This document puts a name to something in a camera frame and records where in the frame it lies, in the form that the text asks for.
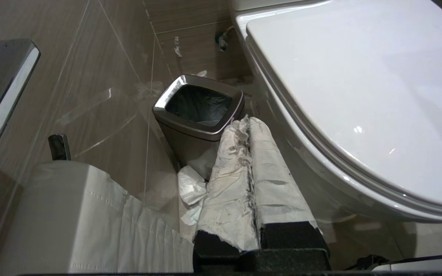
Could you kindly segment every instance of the white toilet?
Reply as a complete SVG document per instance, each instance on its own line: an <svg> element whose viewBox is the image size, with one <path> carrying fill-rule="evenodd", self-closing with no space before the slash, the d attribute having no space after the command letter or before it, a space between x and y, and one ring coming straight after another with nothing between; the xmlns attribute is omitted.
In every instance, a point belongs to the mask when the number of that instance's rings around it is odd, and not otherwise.
<svg viewBox="0 0 442 276"><path fill-rule="evenodd" d="M319 221L442 222L442 9L232 0L271 129Z"/></svg>

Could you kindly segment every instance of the stainless steel trash can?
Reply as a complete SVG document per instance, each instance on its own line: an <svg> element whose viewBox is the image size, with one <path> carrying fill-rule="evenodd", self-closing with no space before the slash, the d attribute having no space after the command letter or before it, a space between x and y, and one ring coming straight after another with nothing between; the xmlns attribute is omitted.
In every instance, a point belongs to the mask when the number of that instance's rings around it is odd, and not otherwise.
<svg viewBox="0 0 442 276"><path fill-rule="evenodd" d="M223 130L242 114L243 92L218 82L181 75L153 106L153 114L180 165L209 180Z"/></svg>

